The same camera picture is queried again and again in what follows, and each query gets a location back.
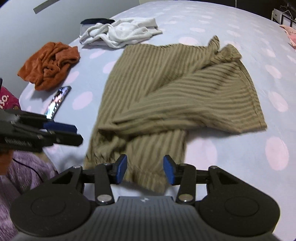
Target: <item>wall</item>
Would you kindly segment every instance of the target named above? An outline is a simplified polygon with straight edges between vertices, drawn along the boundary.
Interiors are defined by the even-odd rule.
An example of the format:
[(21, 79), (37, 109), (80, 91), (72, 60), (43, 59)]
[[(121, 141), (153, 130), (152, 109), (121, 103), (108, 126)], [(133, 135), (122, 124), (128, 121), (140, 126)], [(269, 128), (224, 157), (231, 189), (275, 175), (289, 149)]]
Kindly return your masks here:
[(139, 0), (60, 0), (35, 14), (45, 0), (9, 0), (0, 8), (0, 76), (12, 94), (19, 97), (27, 82), (17, 72), (45, 43), (69, 44), (79, 35), (86, 18), (110, 18), (139, 5)]

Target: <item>white towel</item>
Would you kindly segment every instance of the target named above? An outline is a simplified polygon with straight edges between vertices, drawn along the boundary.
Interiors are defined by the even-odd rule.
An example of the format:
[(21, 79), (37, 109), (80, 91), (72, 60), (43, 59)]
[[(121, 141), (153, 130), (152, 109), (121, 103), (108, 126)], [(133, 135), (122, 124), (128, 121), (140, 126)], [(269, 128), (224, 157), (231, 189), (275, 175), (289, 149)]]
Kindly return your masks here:
[(108, 45), (118, 49), (161, 33), (155, 18), (123, 18), (112, 24), (97, 23), (89, 27), (79, 36), (79, 41), (82, 45)]

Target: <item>smartphone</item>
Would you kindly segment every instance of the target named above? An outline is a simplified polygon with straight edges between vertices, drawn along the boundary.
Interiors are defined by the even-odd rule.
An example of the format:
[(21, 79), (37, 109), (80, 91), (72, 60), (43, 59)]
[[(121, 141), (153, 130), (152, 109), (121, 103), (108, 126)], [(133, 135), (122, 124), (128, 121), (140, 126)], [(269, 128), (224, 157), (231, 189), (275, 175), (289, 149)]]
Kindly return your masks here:
[(47, 110), (45, 112), (45, 115), (46, 115), (47, 119), (53, 119), (54, 118), (57, 110), (61, 106), (61, 103), (63, 102), (63, 100), (65, 99), (67, 94), (70, 92), (70, 90), (71, 90), (70, 86), (65, 86), (65, 87), (59, 88), (59, 90), (57, 91), (57, 93), (52, 98), (52, 101), (48, 105)]

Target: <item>logo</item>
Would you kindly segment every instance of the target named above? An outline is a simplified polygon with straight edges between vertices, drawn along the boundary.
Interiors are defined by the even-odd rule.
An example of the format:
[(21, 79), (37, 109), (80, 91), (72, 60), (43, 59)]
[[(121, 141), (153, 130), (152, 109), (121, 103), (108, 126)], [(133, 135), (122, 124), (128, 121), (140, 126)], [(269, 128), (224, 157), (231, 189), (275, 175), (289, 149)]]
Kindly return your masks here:
[(16, 145), (16, 146), (29, 146), (32, 147), (32, 143), (31, 142), (27, 142), (27, 141), (20, 141), (20, 140), (16, 140), (16, 139), (10, 139), (5, 137), (4, 138), (5, 142), (7, 144), (11, 144), (11, 145)]
[(149, 199), (145, 197), (144, 199), (141, 199), (141, 201), (146, 202), (146, 201), (149, 201)]
[(0, 100), (0, 108), (3, 109), (3, 106), (5, 106), (5, 102), (8, 100), (8, 95), (3, 95), (1, 100)]

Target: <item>polka dot bedsheet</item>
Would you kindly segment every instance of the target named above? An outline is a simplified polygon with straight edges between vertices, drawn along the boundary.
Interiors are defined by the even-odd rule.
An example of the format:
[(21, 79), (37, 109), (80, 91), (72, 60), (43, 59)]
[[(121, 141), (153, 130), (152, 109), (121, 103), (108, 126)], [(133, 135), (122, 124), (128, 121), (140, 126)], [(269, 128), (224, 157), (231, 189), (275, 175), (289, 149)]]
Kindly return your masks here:
[[(256, 87), (268, 129), (243, 135), (229, 135), (201, 129), (188, 135), (185, 162), (198, 169), (218, 165), (238, 178), (272, 196), (281, 208), (275, 230), (281, 240), (296, 237), (296, 53), (278, 24), (252, 13), (218, 4), (193, 1), (149, 2), (113, 18), (155, 17), (163, 34), (145, 41), (153, 45), (182, 43), (207, 45), (217, 35), (221, 47), (234, 45)], [(82, 47), (81, 59), (63, 85), (71, 92), (55, 116), (55, 121), (76, 125), (84, 138), (80, 147), (54, 145), (44, 152), (59, 171), (82, 165), (95, 123), (108, 74), (123, 49)], [(29, 84), (20, 97), (22, 109), (44, 113), (54, 92), (34, 91)], [(114, 196), (153, 195), (133, 184), (112, 187)], [(175, 196), (176, 188), (167, 195)], [(93, 185), (85, 195), (94, 198)], [(197, 186), (197, 199), (206, 195)]]

